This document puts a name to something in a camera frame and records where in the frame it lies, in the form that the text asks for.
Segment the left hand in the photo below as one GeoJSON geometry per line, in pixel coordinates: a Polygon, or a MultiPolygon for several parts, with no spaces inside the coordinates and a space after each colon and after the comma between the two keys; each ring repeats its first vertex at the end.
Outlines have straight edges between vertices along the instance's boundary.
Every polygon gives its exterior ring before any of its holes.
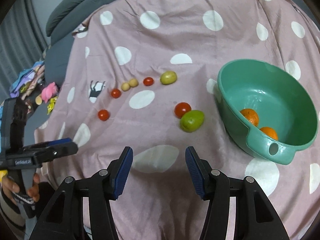
{"type": "MultiPolygon", "coordinates": [[[[33,199],[34,202],[38,202],[40,198],[39,194],[39,182],[40,182],[40,176],[35,173],[33,177],[33,186],[27,190],[27,195],[33,199]]],[[[17,205],[16,201],[13,198],[13,192],[19,193],[20,188],[19,186],[11,180],[7,175],[5,175],[2,178],[2,190],[4,194],[15,204],[17,205]]]]}

